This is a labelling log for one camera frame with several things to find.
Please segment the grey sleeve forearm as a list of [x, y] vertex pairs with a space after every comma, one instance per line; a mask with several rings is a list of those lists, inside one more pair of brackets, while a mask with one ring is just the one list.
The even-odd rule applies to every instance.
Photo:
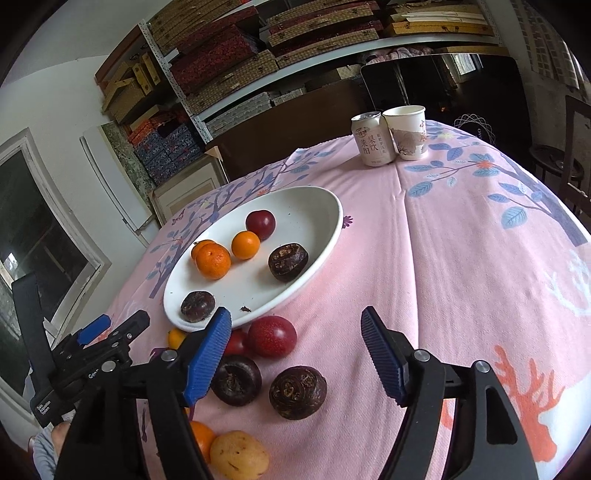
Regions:
[[41, 480], [53, 480], [57, 467], [55, 446], [51, 438], [51, 430], [41, 429], [29, 439], [29, 450], [34, 467]]

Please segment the person's left hand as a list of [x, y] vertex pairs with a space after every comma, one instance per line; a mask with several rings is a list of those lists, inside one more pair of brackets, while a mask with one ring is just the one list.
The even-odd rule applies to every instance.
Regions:
[[56, 457], [59, 457], [68, 434], [71, 423], [64, 421], [55, 426], [51, 431], [51, 441], [55, 450]]

